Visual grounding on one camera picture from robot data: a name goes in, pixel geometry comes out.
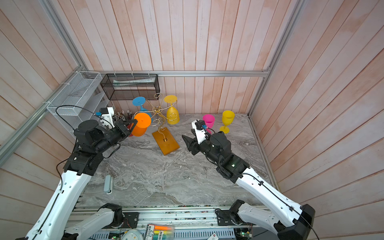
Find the orange wine glass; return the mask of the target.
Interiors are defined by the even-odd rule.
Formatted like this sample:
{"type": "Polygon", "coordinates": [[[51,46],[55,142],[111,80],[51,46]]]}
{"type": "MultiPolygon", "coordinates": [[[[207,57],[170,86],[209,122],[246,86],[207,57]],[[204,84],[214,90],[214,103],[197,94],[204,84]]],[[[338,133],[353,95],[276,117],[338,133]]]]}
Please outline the orange wine glass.
{"type": "Polygon", "coordinates": [[[138,122],[133,128],[130,137],[141,137],[145,134],[147,128],[151,125],[152,119],[147,113],[138,113],[135,115],[134,120],[137,120],[138,122]]]}

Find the blue wine glass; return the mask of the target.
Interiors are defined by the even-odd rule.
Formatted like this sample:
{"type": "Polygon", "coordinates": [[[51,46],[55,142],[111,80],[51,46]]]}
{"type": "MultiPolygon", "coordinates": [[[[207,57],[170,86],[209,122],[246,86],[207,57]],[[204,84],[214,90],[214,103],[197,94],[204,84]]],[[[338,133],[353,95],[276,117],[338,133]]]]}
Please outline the blue wine glass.
{"type": "Polygon", "coordinates": [[[136,107],[140,107],[139,111],[137,111],[134,116],[136,116],[138,113],[146,113],[151,119],[153,117],[151,111],[145,109],[143,107],[144,103],[146,103],[146,98],[145,97],[136,97],[133,99],[133,105],[136,107]]]}

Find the dark yellow wine glass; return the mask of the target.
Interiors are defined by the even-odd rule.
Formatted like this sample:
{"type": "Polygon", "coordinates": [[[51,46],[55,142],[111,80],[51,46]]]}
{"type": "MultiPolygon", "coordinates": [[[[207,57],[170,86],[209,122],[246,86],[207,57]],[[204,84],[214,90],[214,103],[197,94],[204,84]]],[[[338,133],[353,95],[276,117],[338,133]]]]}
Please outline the dark yellow wine glass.
{"type": "Polygon", "coordinates": [[[168,95],[164,101],[170,106],[167,108],[167,121],[169,125],[176,125],[180,121],[179,112],[175,107],[178,98],[174,95],[168,95]]]}

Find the pink wine glass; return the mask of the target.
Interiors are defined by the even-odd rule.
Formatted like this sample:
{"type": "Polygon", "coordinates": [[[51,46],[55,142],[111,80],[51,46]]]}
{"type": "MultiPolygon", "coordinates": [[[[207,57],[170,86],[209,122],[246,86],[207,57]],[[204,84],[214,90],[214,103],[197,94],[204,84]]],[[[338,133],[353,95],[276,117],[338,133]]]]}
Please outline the pink wine glass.
{"type": "Polygon", "coordinates": [[[213,115],[207,114],[203,116],[203,121],[207,126],[207,131],[211,134],[212,133],[211,128],[214,126],[215,117],[213,115]]]}

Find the light yellow wine glass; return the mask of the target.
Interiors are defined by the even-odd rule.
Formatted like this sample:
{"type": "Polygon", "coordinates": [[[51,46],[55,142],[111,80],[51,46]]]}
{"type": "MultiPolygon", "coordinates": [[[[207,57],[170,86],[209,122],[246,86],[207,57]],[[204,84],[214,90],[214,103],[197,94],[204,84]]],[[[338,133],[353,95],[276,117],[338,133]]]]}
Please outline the light yellow wine glass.
{"type": "Polygon", "coordinates": [[[224,134],[228,134],[230,132],[229,125],[232,124],[235,118],[235,113],[232,111],[224,111],[222,113],[222,123],[223,126],[220,127],[220,131],[224,134]]]}

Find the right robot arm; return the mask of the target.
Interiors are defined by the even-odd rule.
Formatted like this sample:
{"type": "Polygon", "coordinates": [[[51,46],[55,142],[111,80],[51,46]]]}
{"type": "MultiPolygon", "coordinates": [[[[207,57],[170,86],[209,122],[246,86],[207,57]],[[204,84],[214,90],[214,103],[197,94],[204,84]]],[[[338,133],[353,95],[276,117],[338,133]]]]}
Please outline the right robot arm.
{"type": "Polygon", "coordinates": [[[233,154],[231,142],[223,132],[213,135],[196,133],[194,138],[182,136],[192,155],[202,153],[227,180],[256,197],[268,210],[261,210],[237,200],[230,208],[231,220],[257,225],[280,240],[306,240],[311,231],[316,211],[310,205],[290,200],[268,182],[242,158],[233,154]]]}

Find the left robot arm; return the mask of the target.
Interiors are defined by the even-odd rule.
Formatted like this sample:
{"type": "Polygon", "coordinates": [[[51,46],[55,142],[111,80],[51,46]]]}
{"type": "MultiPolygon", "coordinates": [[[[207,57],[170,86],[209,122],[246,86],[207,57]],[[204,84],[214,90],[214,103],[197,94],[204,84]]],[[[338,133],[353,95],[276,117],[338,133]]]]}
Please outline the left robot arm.
{"type": "Polygon", "coordinates": [[[96,120],[79,124],[74,131],[77,142],[65,161],[61,181],[42,215],[24,237],[26,240],[87,240],[103,227],[119,229],[124,225],[122,207],[105,204],[78,226],[66,227],[80,194],[105,160],[103,153],[131,135],[137,123],[135,119],[119,120],[112,129],[100,126],[96,120]]]}

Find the gold wine glass rack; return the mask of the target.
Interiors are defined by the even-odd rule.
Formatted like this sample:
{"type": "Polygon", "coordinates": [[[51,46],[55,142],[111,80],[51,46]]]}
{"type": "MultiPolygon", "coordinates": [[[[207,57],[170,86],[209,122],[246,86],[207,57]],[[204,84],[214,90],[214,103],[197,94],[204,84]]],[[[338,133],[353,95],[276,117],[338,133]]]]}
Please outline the gold wine glass rack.
{"type": "Polygon", "coordinates": [[[162,103],[159,106],[153,106],[150,104],[152,107],[150,111],[153,115],[151,126],[158,127],[158,130],[153,132],[152,135],[159,148],[161,149],[163,155],[166,156],[178,150],[180,145],[177,143],[170,130],[165,126],[165,124],[168,124],[167,108],[170,106],[170,104],[167,104],[164,101],[165,97],[161,93],[154,94],[154,97],[156,100],[162,98],[162,103]]]}

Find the pens bundle in cup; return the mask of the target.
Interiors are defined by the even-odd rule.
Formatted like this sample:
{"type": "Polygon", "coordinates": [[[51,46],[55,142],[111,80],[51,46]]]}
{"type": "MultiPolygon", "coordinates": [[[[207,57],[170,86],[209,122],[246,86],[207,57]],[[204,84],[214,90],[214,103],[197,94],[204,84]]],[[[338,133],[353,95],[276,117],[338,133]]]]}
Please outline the pens bundle in cup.
{"type": "Polygon", "coordinates": [[[123,120],[123,121],[129,121],[133,118],[133,113],[130,110],[121,110],[119,112],[115,112],[113,116],[113,120],[118,121],[118,120],[123,120]]]}

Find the small grey remote device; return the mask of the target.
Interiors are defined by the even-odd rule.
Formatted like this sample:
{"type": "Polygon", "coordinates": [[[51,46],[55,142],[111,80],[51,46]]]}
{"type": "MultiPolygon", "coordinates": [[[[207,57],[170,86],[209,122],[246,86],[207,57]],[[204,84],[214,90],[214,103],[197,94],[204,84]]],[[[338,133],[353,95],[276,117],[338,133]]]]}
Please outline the small grey remote device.
{"type": "Polygon", "coordinates": [[[105,177],[104,192],[107,195],[110,195],[113,192],[113,177],[111,175],[105,177]]]}

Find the highlighter marker box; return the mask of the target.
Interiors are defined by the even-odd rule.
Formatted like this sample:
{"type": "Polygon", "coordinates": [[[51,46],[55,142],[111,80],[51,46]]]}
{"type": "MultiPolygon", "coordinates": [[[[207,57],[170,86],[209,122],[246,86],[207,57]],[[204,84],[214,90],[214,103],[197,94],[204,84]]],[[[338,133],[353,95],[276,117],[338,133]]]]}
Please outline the highlighter marker box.
{"type": "Polygon", "coordinates": [[[174,227],[158,224],[148,224],[144,240],[173,240],[174,227]]]}

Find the white round device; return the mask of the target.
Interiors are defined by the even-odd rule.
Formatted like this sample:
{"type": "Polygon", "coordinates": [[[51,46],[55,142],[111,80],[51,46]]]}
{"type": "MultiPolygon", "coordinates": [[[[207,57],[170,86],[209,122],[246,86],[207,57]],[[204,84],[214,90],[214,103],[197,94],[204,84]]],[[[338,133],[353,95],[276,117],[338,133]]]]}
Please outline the white round device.
{"type": "Polygon", "coordinates": [[[131,229],[125,232],[120,240],[144,240],[142,233],[136,229],[131,229]]]}

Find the black mesh wall basket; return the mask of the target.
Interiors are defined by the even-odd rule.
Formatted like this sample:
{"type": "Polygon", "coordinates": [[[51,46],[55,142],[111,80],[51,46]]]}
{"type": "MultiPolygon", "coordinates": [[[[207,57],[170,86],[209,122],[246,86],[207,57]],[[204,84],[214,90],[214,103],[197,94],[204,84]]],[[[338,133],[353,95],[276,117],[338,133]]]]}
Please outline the black mesh wall basket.
{"type": "Polygon", "coordinates": [[[105,74],[101,87],[112,101],[133,100],[136,97],[156,100],[161,93],[156,74],[105,74]]]}

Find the white mesh wall organizer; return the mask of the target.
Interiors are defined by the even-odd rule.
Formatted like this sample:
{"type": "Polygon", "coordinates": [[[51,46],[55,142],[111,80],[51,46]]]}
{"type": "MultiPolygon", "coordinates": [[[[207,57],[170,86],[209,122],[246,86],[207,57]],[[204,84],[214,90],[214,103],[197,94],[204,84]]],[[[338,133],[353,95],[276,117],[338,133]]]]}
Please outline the white mesh wall organizer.
{"type": "Polygon", "coordinates": [[[98,72],[77,72],[49,102],[48,111],[74,137],[74,130],[109,104],[104,91],[98,90],[102,75],[98,72]]]}

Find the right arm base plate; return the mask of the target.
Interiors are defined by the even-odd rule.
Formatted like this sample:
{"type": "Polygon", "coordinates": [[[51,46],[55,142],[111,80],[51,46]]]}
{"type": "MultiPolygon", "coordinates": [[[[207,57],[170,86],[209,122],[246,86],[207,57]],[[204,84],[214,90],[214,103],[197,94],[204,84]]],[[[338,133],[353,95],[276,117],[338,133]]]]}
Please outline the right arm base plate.
{"type": "Polygon", "coordinates": [[[239,216],[230,210],[215,209],[217,223],[219,226],[252,226],[251,223],[246,223],[239,216]]]}

